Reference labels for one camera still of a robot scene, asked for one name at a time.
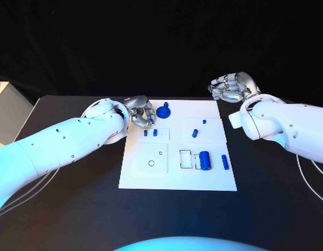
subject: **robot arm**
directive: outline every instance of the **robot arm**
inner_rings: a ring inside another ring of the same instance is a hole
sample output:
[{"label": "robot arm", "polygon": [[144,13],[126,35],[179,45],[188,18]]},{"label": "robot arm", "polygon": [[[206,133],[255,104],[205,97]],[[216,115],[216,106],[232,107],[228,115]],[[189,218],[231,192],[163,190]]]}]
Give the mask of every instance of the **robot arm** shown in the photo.
[{"label": "robot arm", "polygon": [[321,107],[287,104],[280,98],[261,94],[244,72],[213,80],[208,89],[215,99],[244,101],[241,110],[229,115],[234,128],[242,127],[252,140],[277,141],[290,152],[323,163]]},{"label": "robot arm", "polygon": [[55,124],[0,148],[0,208],[36,178],[127,136],[130,117],[137,126],[153,123],[154,110],[146,96],[128,98],[124,103],[98,100],[81,118]]}]

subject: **blue object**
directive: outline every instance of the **blue object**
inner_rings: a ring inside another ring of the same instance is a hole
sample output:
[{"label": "blue object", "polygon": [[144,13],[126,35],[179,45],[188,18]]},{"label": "blue object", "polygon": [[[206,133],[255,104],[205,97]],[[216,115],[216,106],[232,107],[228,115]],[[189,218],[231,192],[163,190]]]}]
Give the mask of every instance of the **blue object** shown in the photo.
[{"label": "blue object", "polygon": [[222,160],[224,160],[224,169],[228,170],[229,167],[228,167],[228,158],[225,155],[222,155]]},{"label": "blue object", "polygon": [[150,251],[150,250],[169,250],[169,251],[221,251],[221,250],[239,250],[239,251],[264,251],[255,246],[248,244],[226,241],[225,239],[213,239],[206,237],[164,237],[149,239],[147,241],[121,247],[116,251]]},{"label": "blue object", "polygon": [[192,137],[196,138],[198,137],[198,129],[193,130],[193,134]]},{"label": "blue object", "polygon": [[170,109],[169,109],[169,105],[167,102],[164,102],[164,106],[160,106],[156,109],[156,115],[162,118],[166,119],[170,116]]},{"label": "blue object", "polygon": [[211,159],[208,151],[200,152],[199,159],[200,159],[200,169],[205,171],[211,170]]}]

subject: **small blue block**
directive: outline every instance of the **small blue block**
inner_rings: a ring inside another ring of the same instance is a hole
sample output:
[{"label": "small blue block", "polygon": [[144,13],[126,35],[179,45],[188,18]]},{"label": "small blue block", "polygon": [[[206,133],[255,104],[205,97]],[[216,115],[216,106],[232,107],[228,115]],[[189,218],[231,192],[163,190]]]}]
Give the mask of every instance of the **small blue block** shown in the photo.
[{"label": "small blue block", "polygon": [[198,129],[193,130],[193,134],[192,137],[196,138],[198,137]]},{"label": "small blue block", "polygon": [[222,155],[222,161],[224,161],[224,169],[228,170],[229,167],[228,167],[228,158],[225,155]]}]

